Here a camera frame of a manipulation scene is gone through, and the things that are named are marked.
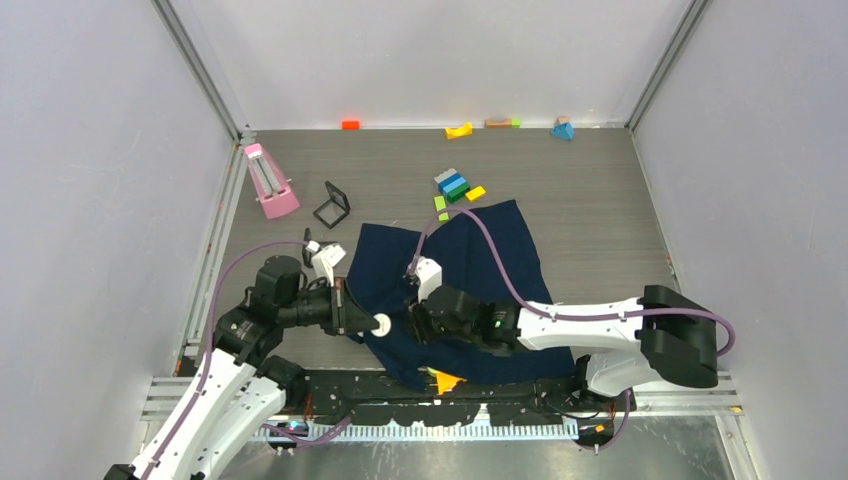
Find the white round brooch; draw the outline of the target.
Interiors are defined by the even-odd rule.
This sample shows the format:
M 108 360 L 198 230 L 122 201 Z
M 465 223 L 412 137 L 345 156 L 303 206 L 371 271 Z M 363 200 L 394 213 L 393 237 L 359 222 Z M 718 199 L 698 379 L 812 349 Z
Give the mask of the white round brooch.
M 370 333 L 378 338 L 387 336 L 392 327 L 391 318 L 384 313 L 378 313 L 374 316 L 374 320 L 377 322 L 377 327 L 372 329 Z

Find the navy blue t-shirt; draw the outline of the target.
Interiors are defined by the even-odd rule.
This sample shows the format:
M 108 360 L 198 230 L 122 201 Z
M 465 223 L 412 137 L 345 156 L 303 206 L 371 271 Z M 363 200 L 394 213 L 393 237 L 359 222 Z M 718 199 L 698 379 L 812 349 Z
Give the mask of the navy blue t-shirt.
M 492 245 L 463 214 L 442 224 L 423 242 L 417 231 L 362 225 L 347 283 L 364 309 L 388 315 L 392 327 L 384 337 L 365 333 L 353 336 L 353 341 L 365 344 L 389 375 L 416 390 L 426 387 L 420 371 L 423 367 L 476 384 L 572 376 L 575 361 L 567 347 L 495 356 L 454 338 L 420 344 L 404 328 L 406 302 L 417 291 L 404 275 L 419 245 L 424 257 L 441 266 L 444 284 L 482 302 L 509 301 L 508 288 L 514 286 L 525 300 L 551 303 L 536 246 L 516 201 L 478 207 L 473 212 L 487 227 Z

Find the black frame stand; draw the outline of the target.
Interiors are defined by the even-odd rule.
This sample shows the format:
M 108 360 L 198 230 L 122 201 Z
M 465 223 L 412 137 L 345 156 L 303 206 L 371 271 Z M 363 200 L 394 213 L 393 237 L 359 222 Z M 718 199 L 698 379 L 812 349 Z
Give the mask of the black frame stand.
M 312 268 L 312 259 L 314 255 L 320 250 L 320 244 L 312 238 L 311 229 L 309 227 L 306 227 L 304 229 L 303 242 L 304 246 L 301 249 L 301 258 L 303 264 L 307 268 Z
M 344 191 L 327 180 L 324 186 L 328 198 L 313 211 L 313 216 L 327 229 L 334 229 L 351 213 L 352 207 Z

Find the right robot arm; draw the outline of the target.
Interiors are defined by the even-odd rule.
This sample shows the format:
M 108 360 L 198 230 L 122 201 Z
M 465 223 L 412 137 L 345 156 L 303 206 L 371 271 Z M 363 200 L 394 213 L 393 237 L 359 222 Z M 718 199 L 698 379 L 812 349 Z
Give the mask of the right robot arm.
M 440 286 L 411 305 L 407 320 L 421 343 L 458 340 L 498 356 L 589 348 L 570 385 L 574 403 L 589 411 L 658 380 L 715 387 L 717 324 L 711 311 L 662 285 L 646 286 L 639 297 L 592 305 L 486 303 Z

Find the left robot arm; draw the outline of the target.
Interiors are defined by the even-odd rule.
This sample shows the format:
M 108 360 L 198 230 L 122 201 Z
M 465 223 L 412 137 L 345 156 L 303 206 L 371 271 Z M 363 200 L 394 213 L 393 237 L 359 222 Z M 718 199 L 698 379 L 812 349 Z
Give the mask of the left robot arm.
M 222 315 L 211 347 L 171 415 L 129 464 L 108 479 L 216 479 L 271 416 L 293 414 L 308 396 L 306 371 L 274 349 L 285 330 L 318 326 L 328 335 L 386 335 L 391 321 L 371 315 L 333 274 L 327 251 L 312 260 L 308 283 L 299 260 L 272 256 L 241 303 Z

